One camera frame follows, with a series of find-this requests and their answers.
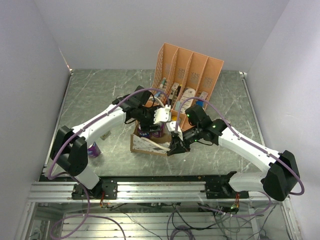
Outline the canvas bag with rope handles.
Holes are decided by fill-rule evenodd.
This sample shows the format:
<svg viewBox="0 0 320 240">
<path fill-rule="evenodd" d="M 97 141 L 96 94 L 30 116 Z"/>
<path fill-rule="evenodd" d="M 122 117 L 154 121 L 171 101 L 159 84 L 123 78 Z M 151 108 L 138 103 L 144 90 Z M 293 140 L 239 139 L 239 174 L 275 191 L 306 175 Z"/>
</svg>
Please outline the canvas bag with rope handles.
<svg viewBox="0 0 320 240">
<path fill-rule="evenodd" d="M 157 97 L 155 99 L 158 101 L 158 107 L 165 106 Z M 139 122 L 136 120 L 134 132 L 130 135 L 130 151 L 132 153 L 166 156 L 167 151 L 170 150 L 171 134 L 167 129 L 166 122 L 162 123 L 164 123 L 163 137 L 153 137 L 150 132 L 151 137 L 148 139 L 138 136 L 137 128 Z"/>
</svg>

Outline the purple Fanta can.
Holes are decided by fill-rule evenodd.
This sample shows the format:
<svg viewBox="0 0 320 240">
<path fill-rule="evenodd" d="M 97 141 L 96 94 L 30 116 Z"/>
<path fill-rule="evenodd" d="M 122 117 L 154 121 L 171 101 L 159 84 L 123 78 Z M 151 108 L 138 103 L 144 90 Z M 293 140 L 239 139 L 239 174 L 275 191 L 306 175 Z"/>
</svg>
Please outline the purple Fanta can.
<svg viewBox="0 0 320 240">
<path fill-rule="evenodd" d="M 90 158 L 97 158 L 101 154 L 101 150 L 94 141 L 87 149 L 87 155 Z"/>
<path fill-rule="evenodd" d="M 137 134 L 140 138 L 147 138 L 147 139 L 151 138 L 150 132 L 142 130 L 140 125 L 138 125 L 137 127 Z"/>
</svg>

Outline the purple soda can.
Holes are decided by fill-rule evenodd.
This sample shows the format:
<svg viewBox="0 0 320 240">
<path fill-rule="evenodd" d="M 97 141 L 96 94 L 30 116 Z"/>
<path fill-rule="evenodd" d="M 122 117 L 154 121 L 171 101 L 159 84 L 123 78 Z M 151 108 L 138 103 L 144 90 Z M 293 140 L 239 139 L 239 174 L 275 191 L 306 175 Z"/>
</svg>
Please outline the purple soda can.
<svg viewBox="0 0 320 240">
<path fill-rule="evenodd" d="M 154 128 L 151 131 L 151 135 L 155 138 L 161 138 L 164 135 L 164 123 L 155 125 Z"/>
</svg>

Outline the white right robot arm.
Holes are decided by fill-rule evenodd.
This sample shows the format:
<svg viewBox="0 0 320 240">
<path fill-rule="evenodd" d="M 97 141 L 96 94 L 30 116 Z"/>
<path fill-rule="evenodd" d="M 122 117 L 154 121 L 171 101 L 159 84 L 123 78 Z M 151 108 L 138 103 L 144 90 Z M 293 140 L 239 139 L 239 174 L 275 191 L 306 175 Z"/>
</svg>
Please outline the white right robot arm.
<svg viewBox="0 0 320 240">
<path fill-rule="evenodd" d="M 296 158 L 288 150 L 279 152 L 265 147 L 244 136 L 221 118 L 212 120 L 198 105 L 186 110 L 191 128 L 182 131 L 175 121 L 168 122 L 171 142 L 168 156 L 191 150 L 191 144 L 205 140 L 216 146 L 227 148 L 254 164 L 258 173 L 236 172 L 220 186 L 226 198 L 237 192 L 264 192 L 276 201 L 284 201 L 300 179 Z"/>
</svg>

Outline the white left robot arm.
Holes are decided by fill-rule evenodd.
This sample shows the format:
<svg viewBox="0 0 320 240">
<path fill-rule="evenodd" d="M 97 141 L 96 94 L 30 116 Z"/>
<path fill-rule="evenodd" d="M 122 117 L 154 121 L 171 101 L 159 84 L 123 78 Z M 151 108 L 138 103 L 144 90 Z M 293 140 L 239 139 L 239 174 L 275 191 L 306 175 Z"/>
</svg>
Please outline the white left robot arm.
<svg viewBox="0 0 320 240">
<path fill-rule="evenodd" d="M 154 118 L 159 106 L 145 106 L 154 98 L 155 91 L 156 88 L 138 86 L 134 92 L 115 98 L 106 109 L 86 122 L 59 128 L 49 154 L 52 164 L 47 178 L 53 180 L 68 174 L 84 187 L 89 198 L 98 198 L 102 193 L 102 180 L 89 166 L 88 149 L 98 138 L 131 119 L 145 121 L 147 126 L 156 124 Z"/>
</svg>

